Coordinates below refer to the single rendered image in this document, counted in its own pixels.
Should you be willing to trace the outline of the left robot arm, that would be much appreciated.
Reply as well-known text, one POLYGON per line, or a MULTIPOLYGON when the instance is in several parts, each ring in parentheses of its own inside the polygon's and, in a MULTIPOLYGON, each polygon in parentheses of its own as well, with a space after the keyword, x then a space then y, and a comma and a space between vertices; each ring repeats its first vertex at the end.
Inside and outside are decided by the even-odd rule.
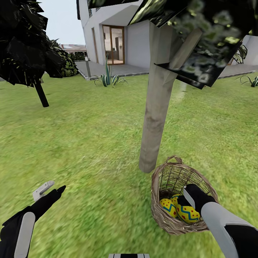
POLYGON ((44 194, 55 184, 48 181, 32 194, 35 204, 27 206, 6 222, 0 233, 0 258, 28 258, 35 222, 58 201, 66 186, 44 194))

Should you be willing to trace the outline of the easter egg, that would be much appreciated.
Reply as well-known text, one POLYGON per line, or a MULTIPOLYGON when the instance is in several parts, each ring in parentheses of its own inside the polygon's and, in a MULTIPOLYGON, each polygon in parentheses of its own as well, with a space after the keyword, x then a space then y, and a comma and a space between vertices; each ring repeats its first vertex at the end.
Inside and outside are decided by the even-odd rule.
POLYGON ((178 218, 185 223, 195 223, 199 220, 200 214, 193 207, 177 204, 176 213, 178 218))
POLYGON ((178 203, 177 199, 179 198, 179 195, 181 195, 181 194, 177 193, 176 195, 172 195, 170 197, 170 200, 175 204, 175 206, 177 206, 177 203, 178 203))
POLYGON ((170 200, 170 198, 163 198, 160 200, 160 203, 162 204, 162 207, 174 218, 178 219, 177 213, 176 213, 176 206, 175 204, 170 200))

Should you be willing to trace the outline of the wicker basket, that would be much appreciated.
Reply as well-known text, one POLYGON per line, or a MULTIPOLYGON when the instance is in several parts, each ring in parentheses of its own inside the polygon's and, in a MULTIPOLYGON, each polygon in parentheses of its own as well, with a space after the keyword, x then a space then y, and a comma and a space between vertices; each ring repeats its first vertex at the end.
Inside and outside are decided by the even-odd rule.
POLYGON ((215 201, 218 204, 220 204, 218 201, 218 194, 210 184, 209 180, 198 170, 191 168, 187 164, 183 164, 182 159, 179 158, 177 155, 172 155, 172 156, 168 156, 167 160, 163 164, 161 164, 160 166, 158 166, 156 169, 153 170, 152 183, 151 183, 151 213, 154 220, 161 228, 163 228, 170 235, 179 236, 181 234, 186 234, 190 232, 203 232, 204 230, 210 231, 210 229, 208 228, 207 224, 204 222, 202 217, 200 217, 199 220, 196 221, 195 223, 185 223, 181 221, 179 218, 176 219, 172 217, 162 207, 162 204, 160 203, 161 199, 169 198, 170 195, 177 194, 177 192, 175 192, 175 186, 178 182, 182 184, 184 187, 188 185, 188 182, 190 182, 190 184, 196 184, 196 186, 199 187, 203 192, 204 190, 202 189, 202 187, 200 187, 200 185, 202 184, 202 182, 204 182, 203 184, 208 189, 206 194, 212 195, 215 201), (176 163, 168 162, 168 160, 171 158, 175 158, 177 162, 176 163), (168 166, 170 166, 170 169, 166 171, 166 175, 165 175, 167 179, 163 179, 163 181, 166 182, 165 188, 164 188, 162 185, 163 181, 160 180, 160 178, 164 177, 165 170, 168 166), (178 174, 176 174, 176 176, 174 176, 177 170, 179 170, 179 172, 178 174), (194 174, 196 174, 200 179, 194 176, 194 174), (192 178, 194 178, 198 182, 194 181, 192 178), (171 180, 173 181, 174 184, 169 183, 171 180))

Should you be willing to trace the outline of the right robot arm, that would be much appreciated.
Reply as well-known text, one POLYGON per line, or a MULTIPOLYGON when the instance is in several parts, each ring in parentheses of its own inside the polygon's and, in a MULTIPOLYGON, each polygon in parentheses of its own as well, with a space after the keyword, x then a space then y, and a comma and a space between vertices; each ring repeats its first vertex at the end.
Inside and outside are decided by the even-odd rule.
POLYGON ((177 201, 199 212, 226 258, 258 258, 258 229, 226 210, 212 195, 188 183, 177 201))

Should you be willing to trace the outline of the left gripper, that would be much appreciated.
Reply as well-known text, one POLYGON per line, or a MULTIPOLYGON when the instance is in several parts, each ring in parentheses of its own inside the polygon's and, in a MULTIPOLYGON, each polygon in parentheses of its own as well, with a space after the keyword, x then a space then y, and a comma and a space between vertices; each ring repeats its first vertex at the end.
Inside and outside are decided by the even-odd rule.
POLYGON ((49 192, 47 195, 45 195, 44 197, 40 198, 36 203, 40 203, 44 206, 44 213, 45 214, 53 205, 53 203, 55 203, 56 201, 58 201, 61 196, 62 193, 64 192, 66 186, 62 186, 60 187, 58 190, 54 189, 53 191, 49 192))

